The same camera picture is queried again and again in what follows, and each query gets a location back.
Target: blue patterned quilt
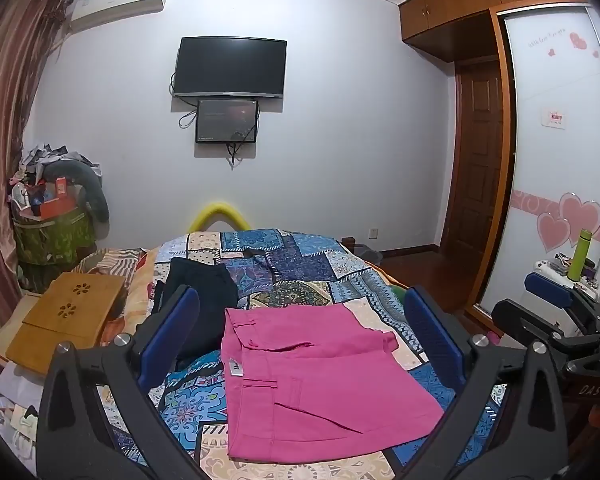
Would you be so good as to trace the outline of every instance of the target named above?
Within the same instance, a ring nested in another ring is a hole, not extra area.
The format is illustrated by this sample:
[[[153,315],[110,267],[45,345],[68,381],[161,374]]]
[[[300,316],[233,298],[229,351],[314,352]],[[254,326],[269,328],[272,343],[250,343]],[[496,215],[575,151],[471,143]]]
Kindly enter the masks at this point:
[[[154,282],[166,278],[174,256],[206,264],[225,264],[238,286],[238,306],[244,309],[343,303],[363,326],[393,331],[400,346],[394,357],[405,373],[416,378],[442,408],[447,409],[451,403],[454,392],[445,388],[436,377],[423,347],[405,320],[402,305],[384,277],[333,238],[278,229],[196,232],[160,248],[155,261]],[[152,307],[150,300],[148,313]],[[503,393],[502,387],[494,388],[459,463],[480,453]],[[280,468],[286,468],[285,478],[292,478],[295,475],[289,476],[291,470],[287,469],[300,467],[260,465],[253,469],[226,456],[226,398],[219,351],[201,357],[186,370],[168,375],[164,386],[152,392],[152,399],[177,440],[214,480],[268,478],[267,468],[272,468],[274,476],[281,473]],[[124,431],[126,428],[114,416],[109,418],[116,426],[118,441],[126,455],[144,462]],[[355,474],[360,479],[388,480],[409,461],[425,439],[384,450],[378,456],[360,457],[357,463],[348,459],[302,467],[313,471],[312,476],[319,476],[320,467],[324,471],[343,468],[352,471],[358,464],[362,470],[356,470]]]

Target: sliding wardrobe door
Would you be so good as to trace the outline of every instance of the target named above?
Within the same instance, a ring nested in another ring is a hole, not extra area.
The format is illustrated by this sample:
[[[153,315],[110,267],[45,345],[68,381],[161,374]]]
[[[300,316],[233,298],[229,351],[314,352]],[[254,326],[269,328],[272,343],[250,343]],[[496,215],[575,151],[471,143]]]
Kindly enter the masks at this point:
[[[502,18],[515,88],[515,166],[502,241],[480,302],[487,312],[503,298],[525,304],[524,280],[534,263],[557,252],[572,256],[583,228],[594,233],[589,258],[600,260],[596,31],[584,7]]]

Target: television screen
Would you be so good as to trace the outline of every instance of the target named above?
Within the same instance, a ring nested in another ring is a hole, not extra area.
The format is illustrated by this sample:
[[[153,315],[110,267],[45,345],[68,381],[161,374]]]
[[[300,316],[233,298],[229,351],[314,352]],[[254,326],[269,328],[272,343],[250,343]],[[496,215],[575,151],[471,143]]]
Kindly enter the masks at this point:
[[[282,97],[286,41],[203,36],[182,38],[173,94]]]

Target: curtain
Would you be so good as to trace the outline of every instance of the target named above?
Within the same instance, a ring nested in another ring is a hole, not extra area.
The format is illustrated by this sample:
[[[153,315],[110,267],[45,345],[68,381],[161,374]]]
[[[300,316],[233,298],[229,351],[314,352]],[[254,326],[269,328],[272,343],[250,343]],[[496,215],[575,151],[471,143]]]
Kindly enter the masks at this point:
[[[22,133],[68,0],[7,0],[0,9],[0,327],[21,297],[7,182],[18,169]]]

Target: black pants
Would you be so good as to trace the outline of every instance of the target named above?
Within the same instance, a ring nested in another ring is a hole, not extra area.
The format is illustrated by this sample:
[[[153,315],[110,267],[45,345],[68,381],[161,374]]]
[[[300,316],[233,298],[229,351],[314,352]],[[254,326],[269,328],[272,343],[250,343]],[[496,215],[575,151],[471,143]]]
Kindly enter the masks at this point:
[[[224,264],[206,265],[186,258],[172,258],[167,281],[156,286],[154,303],[165,304],[180,285],[196,289],[200,315],[178,354],[178,368],[204,354],[220,349],[224,333],[224,310],[238,305],[238,287]]]

